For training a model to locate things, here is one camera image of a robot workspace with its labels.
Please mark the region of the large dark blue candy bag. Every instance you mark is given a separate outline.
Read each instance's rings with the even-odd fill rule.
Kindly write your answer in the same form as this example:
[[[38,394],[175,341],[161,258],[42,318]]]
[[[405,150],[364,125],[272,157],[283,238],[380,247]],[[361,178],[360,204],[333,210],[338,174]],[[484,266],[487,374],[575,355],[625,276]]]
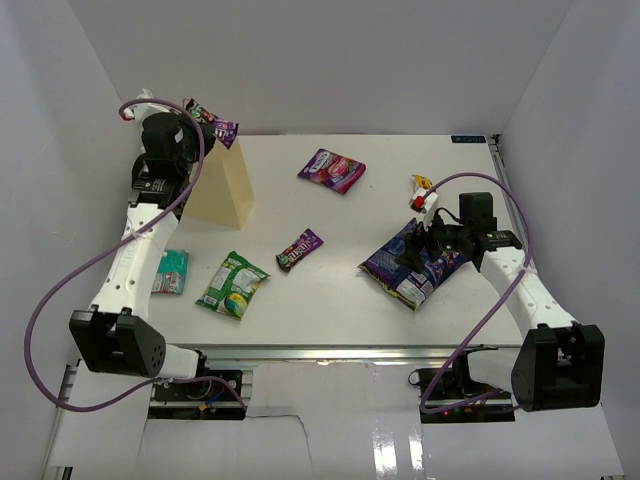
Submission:
[[[405,237],[418,226],[411,219],[382,247],[363,261],[358,268],[376,280],[382,288],[403,304],[416,311],[431,294],[469,259],[460,253],[443,252],[431,260],[425,248],[420,251],[421,272],[401,265],[396,258],[404,253]]]

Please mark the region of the teal Fox's candy bag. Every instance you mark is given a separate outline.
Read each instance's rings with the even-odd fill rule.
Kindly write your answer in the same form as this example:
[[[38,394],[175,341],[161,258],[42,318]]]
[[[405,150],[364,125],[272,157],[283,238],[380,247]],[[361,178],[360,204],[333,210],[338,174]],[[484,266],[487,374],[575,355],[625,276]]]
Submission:
[[[182,295],[185,289],[190,255],[185,250],[165,250],[157,269],[151,293]]]

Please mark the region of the green Fox's spring tea bag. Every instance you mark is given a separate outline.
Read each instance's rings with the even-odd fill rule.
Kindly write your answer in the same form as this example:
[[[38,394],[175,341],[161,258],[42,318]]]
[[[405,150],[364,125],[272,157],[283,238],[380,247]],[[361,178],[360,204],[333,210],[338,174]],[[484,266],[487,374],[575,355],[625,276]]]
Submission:
[[[256,291],[269,278],[267,272],[231,251],[195,304],[241,320]]]

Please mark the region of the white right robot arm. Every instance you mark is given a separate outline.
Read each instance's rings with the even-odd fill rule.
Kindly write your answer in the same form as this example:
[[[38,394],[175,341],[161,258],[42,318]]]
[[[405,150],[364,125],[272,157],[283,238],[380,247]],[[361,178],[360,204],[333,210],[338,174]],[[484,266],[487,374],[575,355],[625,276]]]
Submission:
[[[465,339],[427,384],[421,412],[438,413],[428,401],[445,374],[469,403],[508,393],[526,412],[596,406],[604,335],[595,325],[579,323],[553,298],[518,237],[499,229],[492,195],[460,195],[459,213],[450,224],[442,219],[434,193],[418,190],[410,206],[424,219],[406,236],[398,263],[420,272],[422,254],[432,260],[445,253],[463,255],[499,294],[497,305],[508,309],[522,336],[517,350],[474,347]]]

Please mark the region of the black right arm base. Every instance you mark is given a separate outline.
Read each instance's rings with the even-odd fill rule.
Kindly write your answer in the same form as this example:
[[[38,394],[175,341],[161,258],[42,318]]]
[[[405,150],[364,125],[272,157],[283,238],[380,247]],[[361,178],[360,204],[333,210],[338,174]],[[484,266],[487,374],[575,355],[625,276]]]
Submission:
[[[419,391],[426,392],[451,349],[410,347],[406,359],[413,362],[413,370],[407,381]],[[495,388],[472,380],[468,376],[468,365],[461,355],[448,366],[438,380],[429,399],[427,409],[447,407],[443,412],[427,414],[419,411],[423,425],[506,423],[515,421],[515,406],[508,392],[494,393]]]

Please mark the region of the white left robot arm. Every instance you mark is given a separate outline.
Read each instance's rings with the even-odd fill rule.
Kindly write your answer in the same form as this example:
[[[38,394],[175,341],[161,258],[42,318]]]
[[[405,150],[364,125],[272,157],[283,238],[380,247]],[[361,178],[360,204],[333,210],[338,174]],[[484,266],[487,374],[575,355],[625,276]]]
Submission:
[[[141,140],[143,152],[131,174],[126,243],[90,307],[74,311],[69,328],[90,371],[177,379],[180,391],[199,399],[209,392],[212,377],[198,366],[198,353],[168,344],[147,319],[156,273],[184,207],[166,209],[188,186],[199,156],[213,147],[214,130],[161,112],[143,120]]]

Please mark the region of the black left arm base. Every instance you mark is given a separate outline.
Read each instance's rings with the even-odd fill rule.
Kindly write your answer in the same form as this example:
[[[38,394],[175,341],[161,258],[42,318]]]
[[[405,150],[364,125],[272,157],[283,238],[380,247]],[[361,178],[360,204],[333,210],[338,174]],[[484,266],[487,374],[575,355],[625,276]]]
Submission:
[[[232,391],[248,403],[250,388],[244,372],[237,369],[204,368],[205,376],[215,376],[229,386],[210,380],[189,384],[166,383],[152,390],[148,409],[150,420],[231,421],[243,420],[245,409]]]

